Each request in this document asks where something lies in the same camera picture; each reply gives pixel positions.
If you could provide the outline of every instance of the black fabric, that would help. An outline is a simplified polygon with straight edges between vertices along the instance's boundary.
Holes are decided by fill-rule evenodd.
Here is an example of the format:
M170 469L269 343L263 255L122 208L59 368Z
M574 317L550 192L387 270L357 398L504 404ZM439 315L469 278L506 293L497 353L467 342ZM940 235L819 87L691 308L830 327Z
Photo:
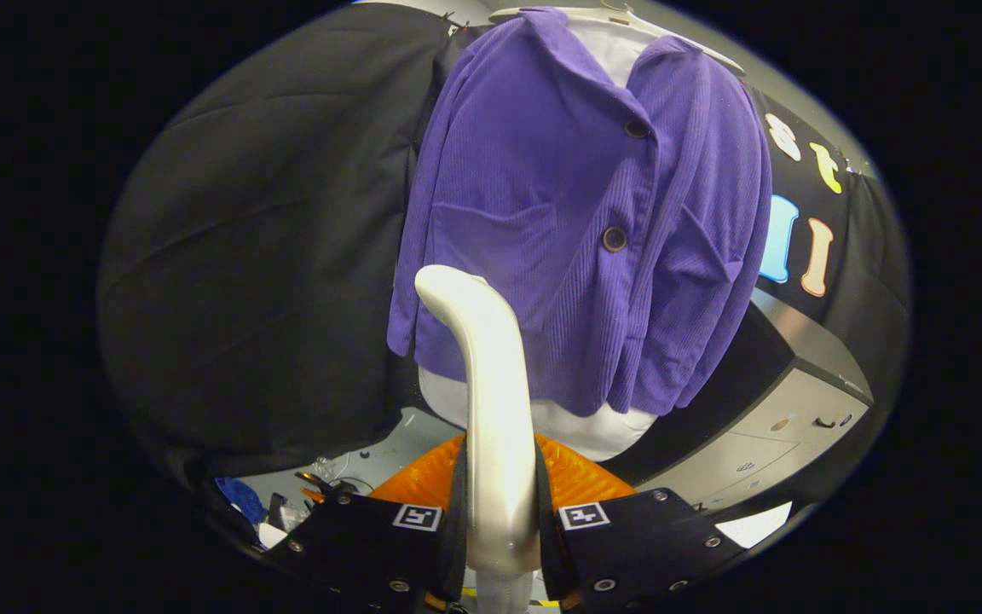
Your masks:
M412 8L332 12L219 78L137 164L102 253L101 349L181 484L192 458L208 475L279 471L397 424L385 327L447 38Z
M829 310L829 305L835 300L833 288L846 250L846 225L851 207L851 186L856 175L846 170L842 152L821 136L821 133L805 119L794 115L779 101L760 93L759 90L749 89L749 93L753 95L760 122L765 132L768 132L771 191L794 203L799 210L799 216L794 220L794 227L790 232L790 247L787 253L787 270L790 277L786 282L779 283L760 276L757 277L756 287L790 304L795 310L803 312L811 319L821 322L823 315ZM800 160L792 159L776 144L775 137L771 135L771 125L766 119L768 113L779 118L794 132L794 142L801 153ZM817 166L817 154L813 148L810 148L810 143L822 145L829 150L829 156L839 168L834 172L834 178L840 185L840 194L836 194L823 181ZM827 224L834 235L829 246L829 261L825 268L825 294L819 297L804 290L801 283L802 276L810 268L813 233L808 221L811 218Z

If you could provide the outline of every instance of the orange object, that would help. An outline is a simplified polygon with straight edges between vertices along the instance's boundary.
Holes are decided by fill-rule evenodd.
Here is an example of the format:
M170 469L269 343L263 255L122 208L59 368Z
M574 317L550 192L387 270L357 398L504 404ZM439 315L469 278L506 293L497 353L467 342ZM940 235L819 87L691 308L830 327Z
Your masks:
M584 455L545 436L536 437L545 456L545 466L548 467L554 509L635 494L631 485ZM398 504L448 510L449 493L453 484L453 463L457 459L463 438L464 435L458 435L426 452L374 489L369 496Z
M308 498L313 499L313 502L319 502L319 504L323 504L324 502L324 495L321 493L317 493L314 490L301 489L301 494L307 496Z

